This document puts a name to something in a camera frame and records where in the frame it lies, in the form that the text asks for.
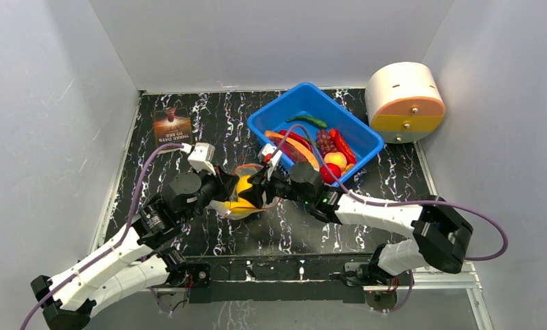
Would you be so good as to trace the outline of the clear zip bag orange seal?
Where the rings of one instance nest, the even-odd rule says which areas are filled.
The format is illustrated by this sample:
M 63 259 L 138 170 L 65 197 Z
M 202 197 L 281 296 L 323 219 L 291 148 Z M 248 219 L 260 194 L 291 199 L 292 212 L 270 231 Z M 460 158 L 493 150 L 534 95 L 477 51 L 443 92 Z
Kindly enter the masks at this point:
M 281 200 L 279 197 L 275 197 L 271 203 L 264 203 L 261 208 L 257 208 L 249 203 L 248 200 L 238 196 L 239 193 L 250 188 L 249 177 L 256 174 L 262 168 L 262 165 L 254 163 L 244 164 L 235 168 L 232 174 L 238 177 L 238 183 L 230 195 L 230 200 L 225 202 L 211 201 L 208 208 L 215 210 L 220 217 L 230 220 L 241 220 L 251 214 L 277 206 Z

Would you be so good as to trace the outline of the yellow mango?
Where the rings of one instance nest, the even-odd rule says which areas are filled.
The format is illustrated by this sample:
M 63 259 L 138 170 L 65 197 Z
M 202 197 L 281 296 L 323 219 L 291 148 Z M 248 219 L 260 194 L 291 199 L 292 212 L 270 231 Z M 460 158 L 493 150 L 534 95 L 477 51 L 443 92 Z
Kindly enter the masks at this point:
M 252 185 L 248 182 L 249 175 L 240 177 L 235 196 L 232 201 L 225 202 L 225 218 L 239 220 L 248 217 L 251 214 L 260 212 L 260 209 L 251 204 L 247 199 L 240 196 L 246 190 L 250 190 Z

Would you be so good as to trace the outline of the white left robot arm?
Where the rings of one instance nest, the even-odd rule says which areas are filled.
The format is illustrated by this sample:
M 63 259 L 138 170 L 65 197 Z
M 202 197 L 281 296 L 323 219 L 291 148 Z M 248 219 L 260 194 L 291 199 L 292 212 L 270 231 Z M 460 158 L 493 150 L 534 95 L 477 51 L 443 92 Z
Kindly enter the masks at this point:
M 179 286 L 193 267 L 168 242 L 211 202 L 226 202 L 239 181 L 217 166 L 179 173 L 103 246 L 55 276 L 31 282 L 49 329 L 83 329 L 100 311 L 142 289 Z

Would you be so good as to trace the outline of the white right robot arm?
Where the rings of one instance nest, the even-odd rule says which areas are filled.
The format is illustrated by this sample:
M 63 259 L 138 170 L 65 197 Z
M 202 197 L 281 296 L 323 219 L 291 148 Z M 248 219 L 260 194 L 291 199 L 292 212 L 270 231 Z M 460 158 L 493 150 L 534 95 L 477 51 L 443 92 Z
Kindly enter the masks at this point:
M 294 164 L 288 175 L 266 166 L 246 182 L 249 186 L 238 195 L 255 207 L 279 197 L 303 203 L 310 215 L 324 223 L 368 226 L 405 237 L 398 243 L 378 245 L 368 263 L 347 266 L 338 276 L 347 285 L 386 285 L 420 267 L 448 274 L 462 270 L 473 228 L 440 197 L 410 205 L 365 197 L 324 183 L 308 162 Z

